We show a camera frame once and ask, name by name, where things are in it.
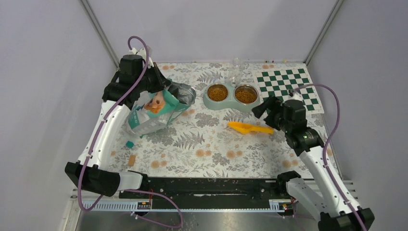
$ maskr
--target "green and white checkered board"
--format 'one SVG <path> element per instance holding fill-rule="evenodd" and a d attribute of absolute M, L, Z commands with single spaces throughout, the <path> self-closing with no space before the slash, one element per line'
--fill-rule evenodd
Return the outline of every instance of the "green and white checkered board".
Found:
<path fill-rule="evenodd" d="M 269 96 L 276 96 L 282 101 L 288 100 L 288 90 L 312 83 L 306 68 L 274 68 L 263 72 L 256 71 L 253 77 L 255 83 L 258 83 L 262 101 Z M 308 114 L 324 113 L 315 87 L 301 89 L 300 93 Z"/>

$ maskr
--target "kibble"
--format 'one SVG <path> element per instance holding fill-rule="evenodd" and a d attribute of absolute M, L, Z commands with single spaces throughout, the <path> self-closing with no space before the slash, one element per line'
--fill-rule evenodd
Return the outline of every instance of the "kibble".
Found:
<path fill-rule="evenodd" d="M 242 103 L 253 103 L 256 100 L 256 95 L 249 91 L 241 90 L 235 93 L 237 100 Z"/>
<path fill-rule="evenodd" d="M 214 89 L 209 92 L 208 97 L 214 101 L 222 101 L 227 97 L 228 93 L 226 90 Z"/>

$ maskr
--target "green square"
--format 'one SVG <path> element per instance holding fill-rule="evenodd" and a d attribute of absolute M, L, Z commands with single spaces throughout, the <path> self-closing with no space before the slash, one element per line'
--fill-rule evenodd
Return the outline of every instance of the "green square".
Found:
<path fill-rule="evenodd" d="M 313 111 L 313 110 L 315 109 L 315 107 L 314 107 L 313 105 L 306 105 L 306 108 L 307 108 L 309 111 Z"/>

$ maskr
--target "stainless steel bowl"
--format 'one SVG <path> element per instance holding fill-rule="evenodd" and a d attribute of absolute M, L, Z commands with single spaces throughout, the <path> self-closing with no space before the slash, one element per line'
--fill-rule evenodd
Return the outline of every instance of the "stainless steel bowl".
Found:
<path fill-rule="evenodd" d="M 210 100 L 212 100 L 212 99 L 210 98 L 210 92 L 213 91 L 213 90 L 215 90 L 215 89 L 220 89 L 220 90 L 226 91 L 226 92 L 227 92 L 227 96 L 225 97 L 225 99 L 228 98 L 228 96 L 230 95 L 230 91 L 227 89 L 227 87 L 225 87 L 225 86 L 222 85 L 222 84 L 216 83 L 216 84 L 211 85 L 211 86 L 207 89 L 207 96 L 208 96 L 208 98 L 209 98 Z"/>
<path fill-rule="evenodd" d="M 234 98 L 235 98 L 236 101 L 238 101 L 240 103 L 242 103 L 242 102 L 239 101 L 237 99 L 237 96 L 236 96 L 236 93 L 240 92 L 240 91 L 247 91 L 247 92 L 250 92 L 250 93 L 256 95 L 256 99 L 251 103 L 254 103 L 259 99 L 259 94 L 258 94 L 258 91 L 255 89 L 255 87 L 253 87 L 252 85 L 249 85 L 249 84 L 242 84 L 242 85 L 237 86 L 235 88 L 235 90 L 234 90 Z"/>

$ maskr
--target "gray floor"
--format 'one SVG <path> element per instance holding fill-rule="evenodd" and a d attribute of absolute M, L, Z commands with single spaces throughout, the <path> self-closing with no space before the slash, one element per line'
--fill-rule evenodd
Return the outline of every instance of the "gray floor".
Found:
<path fill-rule="evenodd" d="M 125 212 L 89 212 L 81 214 L 76 231 L 165 231 L 171 230 Z M 273 213 L 183 213 L 183 231 L 299 231 L 292 218 L 276 218 Z M 177 224 L 177 213 L 156 212 L 145 215 L 166 224 Z M 299 219 L 306 231 L 317 230 L 314 220 Z"/>

